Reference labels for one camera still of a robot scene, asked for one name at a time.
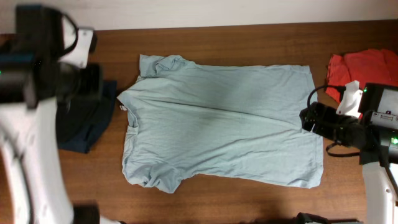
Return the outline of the light blue t-shirt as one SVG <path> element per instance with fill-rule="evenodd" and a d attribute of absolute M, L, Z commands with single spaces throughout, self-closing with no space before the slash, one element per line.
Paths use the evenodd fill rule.
<path fill-rule="evenodd" d="M 222 67 L 179 55 L 141 55 L 118 100 L 127 111 L 122 172 L 130 184 L 174 193 L 198 174 L 311 189 L 323 139 L 299 117 L 314 88 L 307 65 Z"/>

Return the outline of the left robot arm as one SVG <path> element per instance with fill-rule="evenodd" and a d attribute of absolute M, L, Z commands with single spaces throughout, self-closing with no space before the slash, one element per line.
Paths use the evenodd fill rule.
<path fill-rule="evenodd" d="M 94 203 L 73 205 L 56 138 L 60 100 L 97 85 L 73 64 L 33 54 L 1 56 L 1 155 L 14 223 L 112 223 Z"/>

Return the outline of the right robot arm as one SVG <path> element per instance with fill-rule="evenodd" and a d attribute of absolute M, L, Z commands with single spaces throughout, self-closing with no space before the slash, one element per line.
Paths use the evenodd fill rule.
<path fill-rule="evenodd" d="M 300 112 L 302 127 L 332 143 L 331 157 L 359 157 L 366 189 L 368 223 L 397 223 L 397 115 L 377 103 L 360 103 L 361 118 L 322 103 Z"/>

